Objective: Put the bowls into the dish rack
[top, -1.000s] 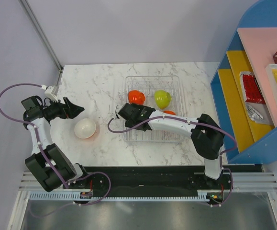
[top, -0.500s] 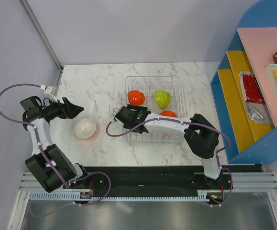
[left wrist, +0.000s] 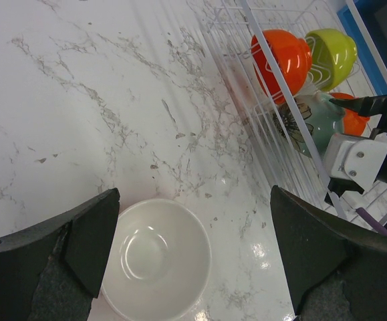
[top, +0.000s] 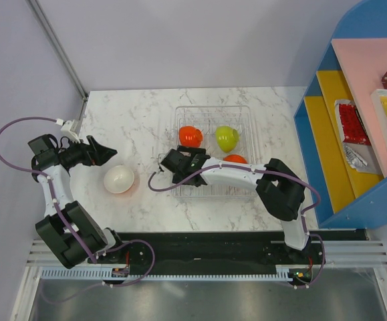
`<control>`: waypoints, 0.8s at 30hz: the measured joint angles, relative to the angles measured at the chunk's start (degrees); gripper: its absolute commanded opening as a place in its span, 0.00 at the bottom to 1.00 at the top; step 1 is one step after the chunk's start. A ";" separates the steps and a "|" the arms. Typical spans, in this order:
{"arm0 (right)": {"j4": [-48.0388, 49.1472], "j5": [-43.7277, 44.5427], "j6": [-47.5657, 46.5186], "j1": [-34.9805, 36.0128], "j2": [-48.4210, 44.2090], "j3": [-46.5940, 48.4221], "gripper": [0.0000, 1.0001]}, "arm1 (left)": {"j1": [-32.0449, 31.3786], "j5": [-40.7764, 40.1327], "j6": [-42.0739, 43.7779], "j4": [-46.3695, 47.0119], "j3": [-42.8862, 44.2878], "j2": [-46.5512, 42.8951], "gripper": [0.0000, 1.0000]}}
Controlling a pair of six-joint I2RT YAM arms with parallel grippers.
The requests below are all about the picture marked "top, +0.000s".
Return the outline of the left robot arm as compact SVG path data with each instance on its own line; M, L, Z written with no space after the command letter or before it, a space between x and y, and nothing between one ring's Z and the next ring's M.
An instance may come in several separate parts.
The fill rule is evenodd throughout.
M116 232L102 229L72 195L70 169L76 165L102 166L117 155L116 150L99 144L93 136L87 140L60 148L53 135L44 134L28 142L34 153L32 176L45 196L44 218L35 229L67 269L88 258L95 261L100 253L112 263L121 262L126 255Z

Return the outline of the white bowl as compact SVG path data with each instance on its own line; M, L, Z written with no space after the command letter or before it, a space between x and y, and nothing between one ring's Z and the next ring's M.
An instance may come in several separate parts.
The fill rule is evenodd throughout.
M126 165L117 165L104 176L104 187L113 194L124 193L134 184L134 172Z

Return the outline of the lime green bowl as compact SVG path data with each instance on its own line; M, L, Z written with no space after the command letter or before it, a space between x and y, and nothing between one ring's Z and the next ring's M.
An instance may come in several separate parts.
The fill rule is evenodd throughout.
M230 126L219 126L215 130L215 138L223 152L231 152L239 142L239 133Z

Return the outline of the orange bowl front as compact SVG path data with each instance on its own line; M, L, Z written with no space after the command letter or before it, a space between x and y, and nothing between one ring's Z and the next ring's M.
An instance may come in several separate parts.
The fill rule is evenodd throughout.
M230 154L226 156L223 160L231 163L241 163L241 164L248 163L247 160L239 154Z

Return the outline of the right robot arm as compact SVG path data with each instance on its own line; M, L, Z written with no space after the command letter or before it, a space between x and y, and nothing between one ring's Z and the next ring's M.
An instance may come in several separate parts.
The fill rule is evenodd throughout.
M255 192L268 214L281 222L287 259L301 263L309 256L309 232L300 207L305 189L311 187L281 160L272 158L265 165L234 163L210 156L203 148L179 146L170 149L160 165L172 173L171 189L221 185Z

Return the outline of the orange bowl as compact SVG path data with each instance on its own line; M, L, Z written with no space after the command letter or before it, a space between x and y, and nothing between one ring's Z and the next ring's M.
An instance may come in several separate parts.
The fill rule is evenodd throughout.
M178 131L180 144L186 147L199 148L203 141L203 134L194 126L183 126Z
M247 160L239 154L230 154L226 156L223 160L231 163L241 163L241 164L248 163Z

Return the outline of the white wire dish rack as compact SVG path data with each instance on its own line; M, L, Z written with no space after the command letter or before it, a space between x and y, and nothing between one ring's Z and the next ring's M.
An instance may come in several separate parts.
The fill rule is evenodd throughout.
M230 126L239 134L239 141L230 153L242 156L248 163L256 163L256 147L248 106L179 106L175 110L174 141L179 144L179 128L193 126L203 134L201 148L215 158L223 159L228 154L218 146L215 132L220 126ZM180 186L172 191L178 199L211 200L249 200L254 192L224 185Z

